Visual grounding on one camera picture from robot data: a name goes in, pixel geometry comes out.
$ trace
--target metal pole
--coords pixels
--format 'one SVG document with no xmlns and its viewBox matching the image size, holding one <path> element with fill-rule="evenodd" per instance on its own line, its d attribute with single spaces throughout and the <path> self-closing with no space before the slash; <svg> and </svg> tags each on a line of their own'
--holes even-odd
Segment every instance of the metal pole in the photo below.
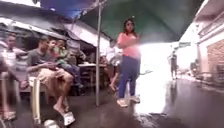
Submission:
<svg viewBox="0 0 224 128">
<path fill-rule="evenodd" d="M 97 30 L 97 48 L 96 48 L 96 106 L 99 106 L 99 86 L 100 86 L 100 68 L 99 68 L 99 60 L 100 60 L 100 28 L 101 28 L 101 4 L 99 0 L 97 0 L 97 5 L 99 7 L 99 15 L 98 15 L 98 30 Z"/>
</svg>

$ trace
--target building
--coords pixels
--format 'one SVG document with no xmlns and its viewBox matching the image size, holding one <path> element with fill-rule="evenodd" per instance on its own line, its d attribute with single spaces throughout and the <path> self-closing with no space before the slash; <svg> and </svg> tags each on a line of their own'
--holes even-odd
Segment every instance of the building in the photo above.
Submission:
<svg viewBox="0 0 224 128">
<path fill-rule="evenodd" d="M 197 45 L 199 70 L 204 78 L 215 78 L 224 67 L 223 7 L 223 0 L 205 0 L 183 36 Z"/>
</svg>

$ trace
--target white shirt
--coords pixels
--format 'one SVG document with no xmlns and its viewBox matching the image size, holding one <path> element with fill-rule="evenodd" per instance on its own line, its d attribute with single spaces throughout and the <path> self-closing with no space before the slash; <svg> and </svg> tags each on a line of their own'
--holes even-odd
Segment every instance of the white shirt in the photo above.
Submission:
<svg viewBox="0 0 224 128">
<path fill-rule="evenodd" d="M 14 51 L 8 51 L 7 49 L 4 49 L 2 56 L 9 67 L 15 67 L 16 66 L 16 53 Z"/>
<path fill-rule="evenodd" d="M 116 55 L 115 47 L 108 47 L 106 50 L 106 59 L 109 62 Z"/>
</svg>

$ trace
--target sidewalk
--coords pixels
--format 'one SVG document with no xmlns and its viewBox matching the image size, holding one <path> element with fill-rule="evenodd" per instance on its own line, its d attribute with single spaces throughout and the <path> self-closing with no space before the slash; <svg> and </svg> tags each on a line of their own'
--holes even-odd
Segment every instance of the sidewalk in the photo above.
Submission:
<svg viewBox="0 0 224 128">
<path fill-rule="evenodd" d="M 195 77 L 188 76 L 188 75 L 181 75 L 181 76 L 179 76 L 179 78 L 195 82 L 195 83 L 197 83 L 196 86 L 201 87 L 207 91 L 224 93 L 224 85 L 205 81 L 205 80 L 197 80 Z"/>
</svg>

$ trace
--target blue jeans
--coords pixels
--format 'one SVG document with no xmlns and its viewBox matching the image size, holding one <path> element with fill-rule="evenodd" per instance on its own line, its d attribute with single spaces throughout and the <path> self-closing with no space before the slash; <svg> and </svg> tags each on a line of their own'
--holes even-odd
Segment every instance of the blue jeans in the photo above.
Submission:
<svg viewBox="0 0 224 128">
<path fill-rule="evenodd" d="M 130 95 L 135 95 L 136 80 L 139 76 L 140 60 L 132 57 L 122 56 L 121 81 L 119 84 L 118 97 L 124 98 L 127 82 L 130 81 Z"/>
<path fill-rule="evenodd" d="M 78 66 L 70 65 L 70 64 L 62 64 L 61 67 L 74 77 L 74 80 L 76 81 L 76 83 L 81 84 L 80 69 Z"/>
</svg>

